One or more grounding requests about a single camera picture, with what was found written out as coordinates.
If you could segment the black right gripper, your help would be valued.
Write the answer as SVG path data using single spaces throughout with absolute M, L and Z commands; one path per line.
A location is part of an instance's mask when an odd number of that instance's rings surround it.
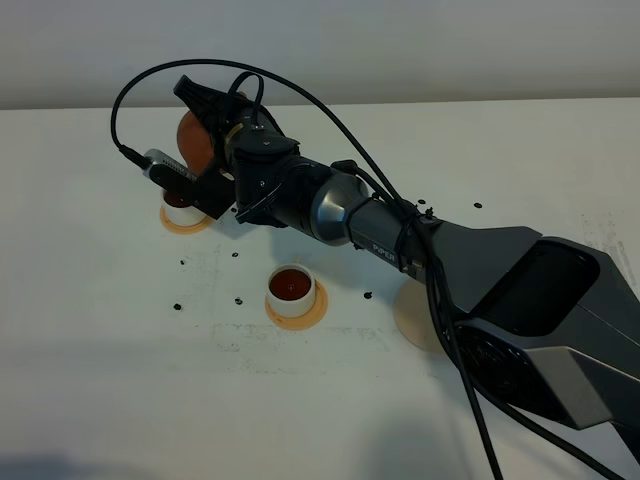
M 220 91 L 183 75 L 178 97 L 224 148 L 224 169 L 235 182 L 236 220 L 253 225 L 308 225 L 320 188 L 320 164 L 301 155 L 269 112 L 243 92 Z

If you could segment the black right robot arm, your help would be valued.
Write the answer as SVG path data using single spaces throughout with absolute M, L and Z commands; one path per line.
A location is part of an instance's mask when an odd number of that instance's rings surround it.
M 527 227 L 471 229 L 372 197 L 351 161 L 304 158 L 234 91 L 178 81 L 241 223 L 354 244 L 419 282 L 435 266 L 465 367 L 498 400 L 575 429 L 639 428 L 639 302 L 611 257 Z

